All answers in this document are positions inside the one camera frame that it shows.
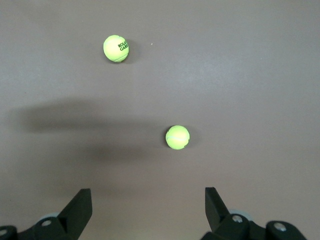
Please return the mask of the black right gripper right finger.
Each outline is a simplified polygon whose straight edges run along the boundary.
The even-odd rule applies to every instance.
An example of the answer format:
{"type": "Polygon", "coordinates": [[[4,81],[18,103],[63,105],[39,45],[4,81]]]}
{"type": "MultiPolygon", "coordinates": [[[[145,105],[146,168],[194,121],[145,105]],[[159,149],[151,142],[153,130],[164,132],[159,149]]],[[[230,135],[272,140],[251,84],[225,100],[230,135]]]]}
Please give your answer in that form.
{"type": "Polygon", "coordinates": [[[306,240],[293,224],[269,221],[265,227],[240,213],[230,213],[215,187],[205,188],[205,214],[211,231],[203,240],[306,240]]]}

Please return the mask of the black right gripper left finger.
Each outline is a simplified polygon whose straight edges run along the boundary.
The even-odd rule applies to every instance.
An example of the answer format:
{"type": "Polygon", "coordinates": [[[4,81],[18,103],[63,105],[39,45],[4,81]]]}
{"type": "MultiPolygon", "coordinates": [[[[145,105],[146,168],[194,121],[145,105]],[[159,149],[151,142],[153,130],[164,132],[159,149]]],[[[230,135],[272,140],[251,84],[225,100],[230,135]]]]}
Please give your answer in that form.
{"type": "Polygon", "coordinates": [[[0,227],[2,240],[77,240],[92,216],[92,195],[81,189],[57,216],[48,216],[18,232],[14,225],[0,227]]]}

